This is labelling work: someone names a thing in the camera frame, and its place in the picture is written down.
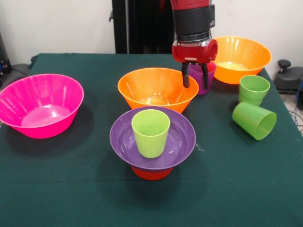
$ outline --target bowl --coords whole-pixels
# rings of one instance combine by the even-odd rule
[[[83,88],[73,78],[29,76],[0,92],[0,121],[28,137],[50,138],[71,125],[83,98]]]
[[[162,111],[170,119],[164,152],[156,158],[145,158],[139,153],[131,125],[137,113],[148,109]],[[111,127],[109,140],[115,153],[131,166],[137,176],[145,180],[159,180],[169,175],[175,166],[192,153],[196,133],[189,120],[177,111],[160,106],[145,106],[121,115]]]
[[[214,77],[227,84],[239,84],[246,75],[257,75],[266,67],[272,55],[263,44],[238,36],[220,36]]]
[[[132,109],[162,106],[182,113],[199,91],[189,76],[189,88],[183,87],[182,73],[166,68],[145,68],[125,74],[118,90]]]

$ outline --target green cup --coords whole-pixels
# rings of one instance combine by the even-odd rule
[[[132,128],[143,157],[155,158],[163,153],[169,127],[169,117],[159,110],[143,110],[133,117]]]
[[[261,105],[269,89],[270,83],[267,79],[255,75],[244,76],[240,80],[239,101]]]
[[[264,139],[276,124],[276,114],[251,103],[239,103],[232,119],[256,140]]]

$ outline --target plastic cup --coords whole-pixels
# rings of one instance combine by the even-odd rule
[[[207,69],[208,69],[208,89],[205,89],[204,87],[204,75],[203,71],[200,65],[190,65],[189,66],[189,74],[192,78],[197,81],[199,85],[199,91],[198,95],[205,95],[209,92],[210,86],[212,85],[213,79],[214,79],[214,72],[216,71],[216,64],[214,62],[210,62],[207,64]]]
[[[261,105],[269,89],[270,83],[267,79],[260,76],[247,75],[240,80],[239,101]]]
[[[276,124],[276,114],[251,103],[239,103],[232,119],[256,140],[264,139]]]
[[[159,157],[164,151],[169,127],[169,117],[162,111],[148,109],[137,113],[132,119],[132,128],[139,153],[146,158]]]

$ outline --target red robot arm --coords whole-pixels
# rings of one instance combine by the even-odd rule
[[[211,38],[210,29],[215,25],[214,5],[211,0],[170,0],[176,32],[172,54],[182,63],[184,87],[189,87],[188,65],[199,64],[208,87],[206,64],[215,60],[217,42]]]

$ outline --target black cable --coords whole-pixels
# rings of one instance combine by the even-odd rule
[[[16,71],[16,72],[19,72],[19,73],[22,73],[22,74],[25,75],[25,76],[28,76],[25,72],[22,72],[22,71],[20,71],[20,70],[17,70],[17,69],[14,69],[14,68],[12,68],[12,70],[14,70],[14,71]]]
[[[298,81],[301,79],[301,77],[303,76],[303,73],[301,73],[300,77],[297,79],[297,81],[293,84],[292,88],[289,90],[289,92],[287,93],[286,97],[284,98],[284,102],[285,100],[288,98],[288,96],[290,95],[290,93],[293,92],[294,87],[296,86],[296,84],[298,83]]]

